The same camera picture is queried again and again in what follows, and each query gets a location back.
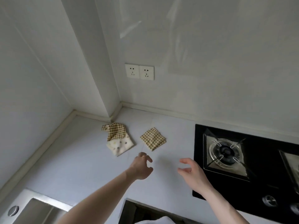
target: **white cloth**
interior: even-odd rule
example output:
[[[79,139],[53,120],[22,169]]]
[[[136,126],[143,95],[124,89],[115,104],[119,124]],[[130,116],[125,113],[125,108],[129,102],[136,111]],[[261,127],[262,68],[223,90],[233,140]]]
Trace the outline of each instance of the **white cloth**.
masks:
[[[175,224],[169,217],[164,216],[157,220],[144,220],[141,222],[137,222],[136,224]]]
[[[134,144],[127,133],[126,136],[122,139],[113,139],[107,142],[107,147],[116,156],[123,154],[125,151],[129,150],[133,145]]]

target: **stove knob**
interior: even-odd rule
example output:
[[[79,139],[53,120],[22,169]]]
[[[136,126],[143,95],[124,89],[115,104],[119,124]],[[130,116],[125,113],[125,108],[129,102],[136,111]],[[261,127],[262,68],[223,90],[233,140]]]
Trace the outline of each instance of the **stove knob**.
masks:
[[[267,195],[263,197],[263,202],[266,206],[268,207],[277,207],[277,201],[275,200],[275,198],[273,196]]]
[[[299,203],[293,203],[290,207],[296,215],[299,215]]]

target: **hand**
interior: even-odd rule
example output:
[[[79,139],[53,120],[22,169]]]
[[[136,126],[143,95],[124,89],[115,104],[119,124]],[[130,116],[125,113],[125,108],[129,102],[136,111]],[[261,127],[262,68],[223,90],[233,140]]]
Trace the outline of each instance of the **hand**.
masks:
[[[144,152],[140,152],[127,170],[133,178],[146,179],[154,170],[152,167],[147,167],[147,161],[152,163],[152,159]]]
[[[190,158],[180,159],[181,163],[189,164],[189,168],[178,168],[178,173],[194,191],[204,197],[204,194],[213,188],[201,167]]]

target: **white wall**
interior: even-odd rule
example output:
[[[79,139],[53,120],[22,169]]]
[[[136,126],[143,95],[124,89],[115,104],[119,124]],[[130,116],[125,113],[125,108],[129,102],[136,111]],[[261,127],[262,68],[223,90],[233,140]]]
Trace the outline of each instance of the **white wall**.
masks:
[[[122,101],[299,134],[299,0],[96,2]]]
[[[112,115],[120,102],[95,0],[61,0],[105,108]]]
[[[72,111],[0,6],[0,188]]]
[[[73,108],[108,117],[61,0],[0,0]]]

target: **stainless steel sink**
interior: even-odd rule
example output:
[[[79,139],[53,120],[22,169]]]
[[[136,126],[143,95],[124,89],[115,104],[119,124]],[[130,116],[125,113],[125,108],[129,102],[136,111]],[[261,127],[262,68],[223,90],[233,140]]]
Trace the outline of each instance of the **stainless steel sink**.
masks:
[[[54,224],[72,206],[24,189],[0,218],[0,224]]]

